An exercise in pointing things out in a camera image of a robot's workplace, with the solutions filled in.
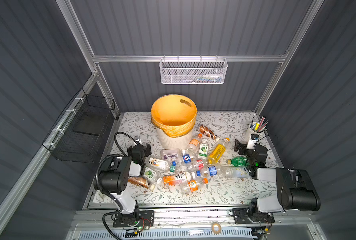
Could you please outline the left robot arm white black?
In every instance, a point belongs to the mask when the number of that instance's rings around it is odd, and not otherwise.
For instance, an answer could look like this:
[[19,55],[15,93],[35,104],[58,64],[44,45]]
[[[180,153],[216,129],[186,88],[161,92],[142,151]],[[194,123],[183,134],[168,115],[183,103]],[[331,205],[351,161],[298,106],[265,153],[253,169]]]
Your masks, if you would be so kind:
[[137,143],[128,153],[106,156],[98,165],[94,188],[114,200],[117,214],[139,217],[137,201],[130,195],[127,185],[130,177],[141,177],[146,168],[146,158],[151,155],[150,144]]

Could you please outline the green plastic bottle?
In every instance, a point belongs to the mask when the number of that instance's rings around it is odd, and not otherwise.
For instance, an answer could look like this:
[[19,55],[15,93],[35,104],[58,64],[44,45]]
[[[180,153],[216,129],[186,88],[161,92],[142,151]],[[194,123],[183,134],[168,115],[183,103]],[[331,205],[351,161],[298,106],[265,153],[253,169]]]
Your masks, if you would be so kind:
[[228,159],[226,163],[234,167],[245,167],[247,158],[245,156],[237,156],[233,159]]

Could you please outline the orange label small bottle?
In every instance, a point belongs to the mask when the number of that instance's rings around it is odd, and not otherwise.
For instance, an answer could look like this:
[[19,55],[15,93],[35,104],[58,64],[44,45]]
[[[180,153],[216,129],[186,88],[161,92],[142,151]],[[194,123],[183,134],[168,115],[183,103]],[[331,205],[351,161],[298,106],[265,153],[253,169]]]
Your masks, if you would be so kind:
[[205,185],[209,183],[208,179],[191,180],[180,184],[181,193],[188,195],[201,190]]

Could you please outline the white orange label bottle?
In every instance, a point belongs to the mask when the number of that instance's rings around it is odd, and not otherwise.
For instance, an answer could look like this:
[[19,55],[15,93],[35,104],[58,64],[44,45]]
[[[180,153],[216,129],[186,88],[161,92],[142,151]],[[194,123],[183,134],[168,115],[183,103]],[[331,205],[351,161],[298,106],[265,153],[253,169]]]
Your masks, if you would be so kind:
[[147,161],[147,164],[149,164],[151,167],[154,167],[158,170],[166,172],[169,170],[169,163],[165,160],[161,160],[158,158],[150,157]]

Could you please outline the yellow juice bottle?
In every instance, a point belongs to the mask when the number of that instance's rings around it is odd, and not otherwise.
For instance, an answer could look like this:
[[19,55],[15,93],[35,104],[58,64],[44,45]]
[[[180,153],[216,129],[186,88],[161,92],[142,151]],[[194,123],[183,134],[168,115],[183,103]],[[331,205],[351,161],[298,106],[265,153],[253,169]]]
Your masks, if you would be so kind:
[[229,138],[225,138],[218,142],[214,150],[208,156],[209,165],[216,164],[220,161],[222,155],[225,153],[228,143],[230,142]]

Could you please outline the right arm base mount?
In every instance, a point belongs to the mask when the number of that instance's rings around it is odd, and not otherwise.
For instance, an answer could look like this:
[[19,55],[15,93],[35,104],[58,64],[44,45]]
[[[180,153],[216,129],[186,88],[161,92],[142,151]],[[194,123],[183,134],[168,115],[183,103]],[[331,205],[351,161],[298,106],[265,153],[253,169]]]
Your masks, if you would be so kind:
[[261,213],[258,210],[250,208],[234,208],[231,210],[231,216],[236,224],[273,224],[275,219],[268,213]]

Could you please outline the orange milk tea bottle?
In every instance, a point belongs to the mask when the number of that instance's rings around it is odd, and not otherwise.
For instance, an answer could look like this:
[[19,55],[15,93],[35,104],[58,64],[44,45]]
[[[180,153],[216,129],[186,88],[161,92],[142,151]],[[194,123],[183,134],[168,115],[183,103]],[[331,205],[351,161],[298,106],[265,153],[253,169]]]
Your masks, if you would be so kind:
[[156,185],[158,187],[169,187],[187,183],[197,177],[196,172],[181,172],[175,175],[160,177]]

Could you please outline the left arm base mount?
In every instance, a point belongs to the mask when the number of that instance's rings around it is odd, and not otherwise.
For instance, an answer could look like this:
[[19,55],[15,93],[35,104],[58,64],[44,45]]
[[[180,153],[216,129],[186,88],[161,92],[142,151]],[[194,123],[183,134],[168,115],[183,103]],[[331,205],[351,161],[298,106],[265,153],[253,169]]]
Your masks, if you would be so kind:
[[112,217],[114,228],[152,227],[155,211],[135,211],[131,214],[116,214]]

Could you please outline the blue label clear water bottle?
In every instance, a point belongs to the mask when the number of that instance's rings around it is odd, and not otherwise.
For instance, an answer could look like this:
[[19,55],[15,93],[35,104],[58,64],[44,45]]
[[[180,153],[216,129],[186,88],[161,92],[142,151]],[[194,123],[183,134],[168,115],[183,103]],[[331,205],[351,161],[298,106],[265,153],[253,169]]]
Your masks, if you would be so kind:
[[196,176],[200,178],[211,178],[213,176],[221,176],[223,167],[219,164],[204,166],[196,171]]

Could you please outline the brown coffee bottle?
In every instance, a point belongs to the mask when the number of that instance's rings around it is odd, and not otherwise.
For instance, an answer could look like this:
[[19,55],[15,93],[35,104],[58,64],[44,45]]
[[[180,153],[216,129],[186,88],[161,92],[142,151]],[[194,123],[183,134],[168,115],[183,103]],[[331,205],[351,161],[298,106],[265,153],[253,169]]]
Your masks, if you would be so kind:
[[203,124],[201,124],[199,126],[199,132],[203,135],[206,136],[214,141],[219,141],[220,137],[218,137],[211,129],[209,129],[208,127],[204,126]]

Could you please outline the large clear water bottle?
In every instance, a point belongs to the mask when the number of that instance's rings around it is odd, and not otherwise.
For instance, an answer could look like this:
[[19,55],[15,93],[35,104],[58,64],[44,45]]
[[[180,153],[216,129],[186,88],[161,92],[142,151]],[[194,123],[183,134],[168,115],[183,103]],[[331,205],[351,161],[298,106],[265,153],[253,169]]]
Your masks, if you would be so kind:
[[222,174],[225,178],[250,178],[245,167],[223,167]]

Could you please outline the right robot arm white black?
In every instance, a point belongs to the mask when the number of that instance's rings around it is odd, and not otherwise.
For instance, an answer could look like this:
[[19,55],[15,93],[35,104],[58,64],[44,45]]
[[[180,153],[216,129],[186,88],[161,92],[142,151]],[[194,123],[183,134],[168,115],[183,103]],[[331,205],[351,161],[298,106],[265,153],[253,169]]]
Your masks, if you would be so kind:
[[260,219],[286,210],[320,209],[321,200],[307,171],[266,167],[268,149],[253,140],[247,144],[235,140],[234,151],[246,157],[244,167],[252,179],[276,185],[274,195],[251,200],[247,210],[250,218]]

